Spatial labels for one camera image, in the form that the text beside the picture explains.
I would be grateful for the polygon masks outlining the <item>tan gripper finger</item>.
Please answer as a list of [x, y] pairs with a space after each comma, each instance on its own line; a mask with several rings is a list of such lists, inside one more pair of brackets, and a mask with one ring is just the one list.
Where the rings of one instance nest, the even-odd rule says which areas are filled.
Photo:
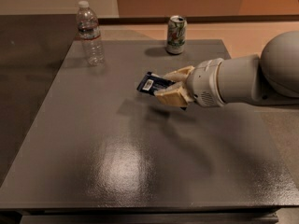
[[180, 81], [185, 82], [193, 69], [194, 67], [192, 65], [182, 67], [179, 70], [175, 70], [165, 74], [164, 79], [171, 80], [174, 82], [180, 82]]
[[187, 91], [185, 83], [182, 81], [166, 89], [156, 91], [154, 96], [161, 104], [175, 107], [187, 107], [189, 103], [194, 101]]

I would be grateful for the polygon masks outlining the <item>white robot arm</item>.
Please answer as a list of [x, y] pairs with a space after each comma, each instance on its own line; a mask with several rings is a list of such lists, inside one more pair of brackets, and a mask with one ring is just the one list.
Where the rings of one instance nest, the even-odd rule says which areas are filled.
[[277, 35], [259, 55], [204, 61], [168, 73], [164, 78], [173, 84], [154, 93], [164, 105], [296, 105], [299, 102], [299, 32]]

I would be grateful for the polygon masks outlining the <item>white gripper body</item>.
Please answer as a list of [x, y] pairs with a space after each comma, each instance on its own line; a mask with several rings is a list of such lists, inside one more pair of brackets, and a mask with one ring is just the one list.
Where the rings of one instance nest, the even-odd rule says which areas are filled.
[[218, 71], [222, 62], [222, 58], [201, 62], [188, 75], [187, 89], [201, 107], [225, 105], [218, 87]]

